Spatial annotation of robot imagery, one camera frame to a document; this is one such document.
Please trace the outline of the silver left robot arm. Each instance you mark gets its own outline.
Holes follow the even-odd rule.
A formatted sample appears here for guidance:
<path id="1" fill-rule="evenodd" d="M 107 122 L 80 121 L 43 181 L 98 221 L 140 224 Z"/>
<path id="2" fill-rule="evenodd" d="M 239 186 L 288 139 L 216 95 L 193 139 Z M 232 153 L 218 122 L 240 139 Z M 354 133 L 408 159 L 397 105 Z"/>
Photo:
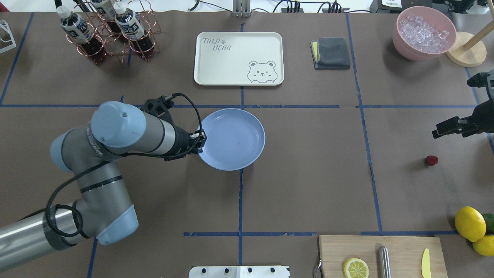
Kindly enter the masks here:
<path id="1" fill-rule="evenodd" d="M 206 140 L 176 126 L 169 100 L 149 100 L 143 107 L 105 102 L 91 121 L 57 137 L 51 158 L 74 176 L 48 198 L 44 209 L 1 228 L 1 271 L 96 238 L 108 245 L 138 226 L 118 160 L 129 156 L 165 161 L 201 153 Z"/>

